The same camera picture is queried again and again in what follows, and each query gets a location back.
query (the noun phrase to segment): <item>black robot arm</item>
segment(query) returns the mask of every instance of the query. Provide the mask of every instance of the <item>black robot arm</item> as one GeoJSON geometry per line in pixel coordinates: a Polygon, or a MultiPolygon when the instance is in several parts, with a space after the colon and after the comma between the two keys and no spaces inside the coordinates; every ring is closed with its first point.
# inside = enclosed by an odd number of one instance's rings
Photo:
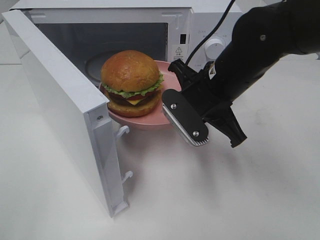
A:
{"type": "Polygon", "coordinates": [[[208,141],[205,122],[228,136],[232,147],[242,143],[247,137],[231,110],[232,102],[281,57],[320,52],[319,13],[319,0],[255,7],[236,22],[231,43],[215,62],[199,72],[181,60],[172,62],[169,71],[176,74],[182,90],[170,89],[162,95],[168,119],[195,146],[208,141]],[[192,116],[182,114],[189,111],[192,116]]]}

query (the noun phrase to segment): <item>pink plate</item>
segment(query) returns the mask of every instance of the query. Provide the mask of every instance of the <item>pink plate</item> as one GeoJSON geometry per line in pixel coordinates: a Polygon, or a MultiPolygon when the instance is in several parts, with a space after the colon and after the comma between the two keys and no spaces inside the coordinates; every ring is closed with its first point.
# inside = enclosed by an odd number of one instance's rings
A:
{"type": "MultiPolygon", "coordinates": [[[[166,61],[155,62],[159,67],[159,71],[163,74],[164,81],[162,82],[163,88],[161,91],[163,92],[167,89],[175,89],[177,91],[181,91],[181,87],[176,75],[173,72],[168,71],[170,63],[166,61]]],[[[159,130],[171,126],[171,124],[163,114],[162,101],[159,101],[155,109],[145,116],[124,117],[119,116],[110,110],[109,115],[113,120],[121,125],[127,125],[129,127],[140,130],[159,130]]]]}

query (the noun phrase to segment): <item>open microwave door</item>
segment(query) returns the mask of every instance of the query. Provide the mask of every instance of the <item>open microwave door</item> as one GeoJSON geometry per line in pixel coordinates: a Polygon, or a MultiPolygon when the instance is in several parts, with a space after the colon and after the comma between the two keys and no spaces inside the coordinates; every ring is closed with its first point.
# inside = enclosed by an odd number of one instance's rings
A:
{"type": "Polygon", "coordinates": [[[20,10],[2,15],[45,119],[112,217],[128,205],[108,99],[20,10]]]}

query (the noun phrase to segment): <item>black cable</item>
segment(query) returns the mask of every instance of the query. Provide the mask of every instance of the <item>black cable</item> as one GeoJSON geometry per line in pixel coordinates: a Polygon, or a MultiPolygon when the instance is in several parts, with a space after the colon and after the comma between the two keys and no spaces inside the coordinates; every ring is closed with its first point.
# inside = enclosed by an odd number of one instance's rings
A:
{"type": "Polygon", "coordinates": [[[217,23],[217,25],[214,27],[214,29],[195,47],[195,49],[191,52],[188,59],[185,62],[185,65],[187,66],[191,60],[191,58],[195,55],[195,53],[199,50],[199,48],[218,30],[218,28],[221,26],[223,21],[225,20],[228,12],[230,11],[232,5],[234,4],[236,0],[231,0],[229,5],[227,6],[225,12],[223,13],[221,19],[217,23]]]}

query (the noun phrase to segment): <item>microwave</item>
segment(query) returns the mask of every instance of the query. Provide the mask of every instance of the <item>microwave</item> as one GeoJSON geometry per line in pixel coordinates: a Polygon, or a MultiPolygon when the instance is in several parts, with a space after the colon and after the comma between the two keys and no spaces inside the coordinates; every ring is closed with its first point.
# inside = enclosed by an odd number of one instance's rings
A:
{"type": "MultiPolygon", "coordinates": [[[[3,13],[11,40],[42,109],[111,217],[125,209],[108,99],[98,90],[100,69],[113,54],[143,52],[154,60],[187,60],[211,32],[229,0],[20,0],[3,13]]],[[[231,41],[242,15],[234,4],[218,31],[189,66],[198,71],[231,41]]]]}

